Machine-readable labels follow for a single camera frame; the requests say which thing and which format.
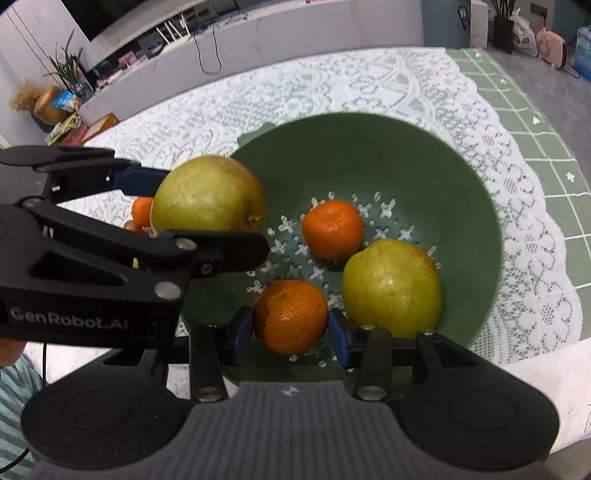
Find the metal screw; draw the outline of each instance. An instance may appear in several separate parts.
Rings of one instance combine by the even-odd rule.
[[[206,263],[201,267],[201,274],[202,275],[209,275],[213,270],[211,263]]]
[[[154,293],[163,300],[177,300],[181,296],[181,289],[169,281],[159,281],[154,287]]]
[[[218,387],[203,387],[197,390],[197,399],[203,403],[219,401],[222,398],[222,390]]]
[[[386,397],[386,391],[378,385],[365,385],[357,390],[357,395],[361,400],[380,401]]]
[[[22,205],[23,207],[26,208],[35,208],[37,205],[39,205],[42,202],[41,199],[38,199],[36,197],[30,198],[30,199],[26,199]]]
[[[177,247],[182,250],[195,250],[197,244],[188,238],[177,238]]]

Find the striped shirt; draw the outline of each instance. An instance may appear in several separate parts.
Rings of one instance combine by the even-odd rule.
[[[16,459],[27,447],[21,433],[21,412],[33,394],[41,390],[41,383],[41,377],[26,355],[10,367],[0,367],[0,468]],[[0,478],[21,478],[33,464],[29,453]]]

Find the green grid mat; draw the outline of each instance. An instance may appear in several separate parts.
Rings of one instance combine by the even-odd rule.
[[[546,210],[566,240],[566,271],[581,299],[581,340],[591,337],[591,191],[579,163],[548,119],[488,53],[479,48],[447,53],[476,83],[540,178]]]

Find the plant pot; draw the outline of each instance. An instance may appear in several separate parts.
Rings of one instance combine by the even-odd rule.
[[[78,82],[72,87],[72,93],[76,95],[82,103],[86,103],[92,97],[92,88],[86,82]]]
[[[499,15],[495,17],[494,22],[494,36],[492,44],[507,53],[513,53],[513,25],[515,22],[501,18]]]

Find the green bowl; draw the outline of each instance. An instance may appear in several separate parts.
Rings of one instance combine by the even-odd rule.
[[[443,310],[437,330],[470,346],[483,328],[501,279],[501,229],[484,184],[455,150],[403,121],[366,113],[312,116],[254,132],[233,158],[260,180],[267,197],[262,233],[271,253],[257,271],[195,281],[184,309],[188,326],[230,321],[242,305],[279,278],[319,286],[329,306],[343,307],[341,272],[312,258],[300,219],[328,198],[359,206],[366,244],[381,236],[427,250],[439,267]],[[234,381],[343,378],[330,349],[276,355],[255,340]]]

